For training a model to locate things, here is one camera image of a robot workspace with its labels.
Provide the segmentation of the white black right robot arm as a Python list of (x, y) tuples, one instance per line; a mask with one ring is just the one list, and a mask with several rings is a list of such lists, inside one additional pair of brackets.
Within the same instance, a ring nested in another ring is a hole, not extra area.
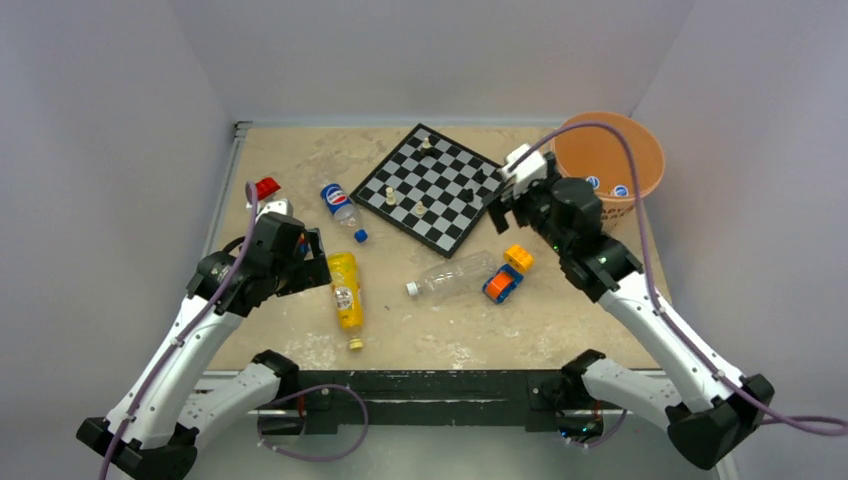
[(716, 466), (763, 421), (745, 397), (769, 404), (772, 384), (715, 353), (647, 284), (640, 261), (602, 230), (601, 201), (587, 181), (553, 174), (515, 193), (509, 174), (496, 177), (500, 185), (485, 204), (497, 231), (508, 229), (508, 212), (531, 227), (558, 255), (566, 279), (624, 325), (666, 374), (660, 381), (589, 349), (562, 367), (558, 399), (615, 404), (664, 430), (692, 465)]

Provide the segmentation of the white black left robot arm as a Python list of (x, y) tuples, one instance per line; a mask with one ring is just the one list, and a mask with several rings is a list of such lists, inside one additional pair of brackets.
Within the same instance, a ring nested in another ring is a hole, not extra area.
[(297, 399), (299, 367), (272, 350), (203, 400), (190, 398), (212, 358), (247, 315), (271, 297), (329, 284), (319, 229), (269, 212), (237, 256), (203, 258), (168, 336), (142, 376), (104, 417), (85, 419), (77, 439), (133, 479), (183, 479), (211, 439), (240, 415)]

